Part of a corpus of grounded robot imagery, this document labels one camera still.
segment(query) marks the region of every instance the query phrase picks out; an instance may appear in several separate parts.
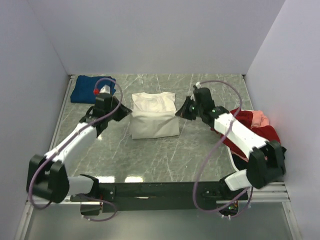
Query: white backdrop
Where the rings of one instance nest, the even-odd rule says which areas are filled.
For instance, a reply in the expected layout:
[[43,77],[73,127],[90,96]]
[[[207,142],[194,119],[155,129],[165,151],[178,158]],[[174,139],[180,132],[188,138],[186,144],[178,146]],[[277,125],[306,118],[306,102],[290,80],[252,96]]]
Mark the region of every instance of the white backdrop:
[[246,74],[285,0],[28,0],[69,74]]
[[68,76],[25,0],[0,7],[0,239],[11,240],[27,199],[30,158],[48,149]]
[[286,0],[246,82],[286,153],[285,184],[303,239],[320,236],[320,1]]

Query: gray floor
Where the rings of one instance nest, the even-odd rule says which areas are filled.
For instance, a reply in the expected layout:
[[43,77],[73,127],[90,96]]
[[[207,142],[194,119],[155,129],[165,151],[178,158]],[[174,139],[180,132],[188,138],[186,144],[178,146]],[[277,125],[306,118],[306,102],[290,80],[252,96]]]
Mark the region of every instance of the gray floor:
[[[175,105],[179,109],[187,95],[192,94],[193,85],[198,81],[222,80],[232,84],[240,93],[243,109],[252,110],[252,104],[241,75],[217,74],[113,74],[123,89],[123,104],[132,107],[131,95],[146,92],[176,93]],[[70,102],[70,94],[75,86],[71,83],[67,103],[56,143],[67,137],[84,116],[89,104]],[[206,84],[217,106],[228,110],[239,106],[237,95],[221,83]],[[180,136],[132,140],[129,133],[129,117],[120,122],[110,122],[108,128],[95,143],[73,162],[70,176],[88,174],[105,177],[108,182],[188,182],[195,179],[199,167],[219,136],[201,122],[179,120]],[[201,179],[218,181],[234,172],[227,147],[222,145],[212,155]]]
[[81,219],[79,205],[52,204],[33,211],[25,239],[293,240],[281,202],[252,203],[231,221],[192,209],[121,211],[110,221],[88,222]]

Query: blue cloth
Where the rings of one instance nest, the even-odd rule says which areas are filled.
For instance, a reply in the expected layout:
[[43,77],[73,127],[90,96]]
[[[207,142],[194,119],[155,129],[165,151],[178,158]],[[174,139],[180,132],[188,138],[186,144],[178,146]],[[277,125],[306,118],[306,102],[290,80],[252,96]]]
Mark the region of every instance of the blue cloth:
[[[94,104],[96,102],[96,95],[94,94],[94,88],[96,85],[96,82],[99,79],[102,78],[110,78],[115,81],[114,78],[110,76],[84,76],[80,75],[78,76],[74,90],[70,96],[70,101],[72,103],[78,103],[78,104]],[[107,85],[110,87],[112,95],[116,92],[115,90],[115,84],[108,80],[101,81],[97,88],[100,90],[103,88],[104,85]]]

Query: clothing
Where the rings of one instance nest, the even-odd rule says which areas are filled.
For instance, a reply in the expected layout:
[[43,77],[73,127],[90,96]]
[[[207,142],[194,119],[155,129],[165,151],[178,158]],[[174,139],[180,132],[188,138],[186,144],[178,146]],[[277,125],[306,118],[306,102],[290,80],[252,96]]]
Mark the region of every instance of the clothing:
[[[78,104],[94,104],[96,103],[96,95],[94,94],[94,88],[96,82],[102,78],[110,78],[115,81],[114,78],[110,76],[78,76],[74,90],[70,96],[71,103],[78,103]],[[100,90],[103,86],[109,86],[111,90],[111,94],[116,92],[115,84],[111,81],[105,80],[101,81],[97,88]]]
[[[234,114],[236,111],[237,109],[234,109],[230,111],[230,113]],[[276,130],[269,125],[269,119],[263,114],[262,111],[240,111],[235,118],[255,134],[269,141],[276,140],[280,143],[280,139]],[[223,143],[230,148],[232,154],[236,154],[246,162],[249,161],[246,155],[228,138],[226,138]]]
[[130,115],[132,139],[155,139],[178,136],[179,118],[175,116],[176,94],[162,92],[132,94],[133,111]]

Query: black base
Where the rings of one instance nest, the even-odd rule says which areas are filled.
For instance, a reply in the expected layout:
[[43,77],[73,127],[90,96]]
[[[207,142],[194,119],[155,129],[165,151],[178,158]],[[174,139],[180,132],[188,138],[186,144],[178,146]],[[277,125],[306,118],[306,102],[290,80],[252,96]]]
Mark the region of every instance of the black base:
[[[192,199],[194,182],[152,182],[152,183],[100,183],[100,197],[112,202],[119,211],[141,210],[187,210],[195,209]],[[227,191],[218,181],[199,182],[197,203],[206,210],[217,208],[217,201],[232,200],[243,189]],[[245,193],[239,200],[247,200]],[[88,202],[80,196],[72,196],[72,202]],[[103,204],[103,212],[113,212],[114,209]]]

